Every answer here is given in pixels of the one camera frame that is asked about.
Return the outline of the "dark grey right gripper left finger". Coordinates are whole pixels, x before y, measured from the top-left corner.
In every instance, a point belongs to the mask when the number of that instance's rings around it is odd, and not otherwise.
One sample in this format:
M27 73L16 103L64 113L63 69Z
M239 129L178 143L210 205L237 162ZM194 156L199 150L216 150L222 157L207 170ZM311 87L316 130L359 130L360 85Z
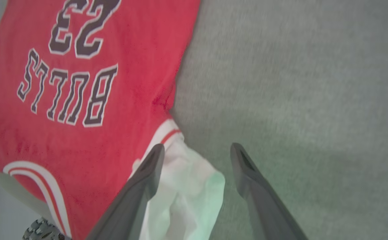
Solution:
M139 240L147 203L157 193L165 147L156 144L99 219L87 240Z

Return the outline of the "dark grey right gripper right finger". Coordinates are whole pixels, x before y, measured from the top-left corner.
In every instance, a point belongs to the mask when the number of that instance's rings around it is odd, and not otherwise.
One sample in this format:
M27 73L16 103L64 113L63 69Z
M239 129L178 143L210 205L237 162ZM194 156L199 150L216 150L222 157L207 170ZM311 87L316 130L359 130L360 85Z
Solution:
M302 228L239 143L231 145L231 163L236 188L248 206L255 239L306 240Z

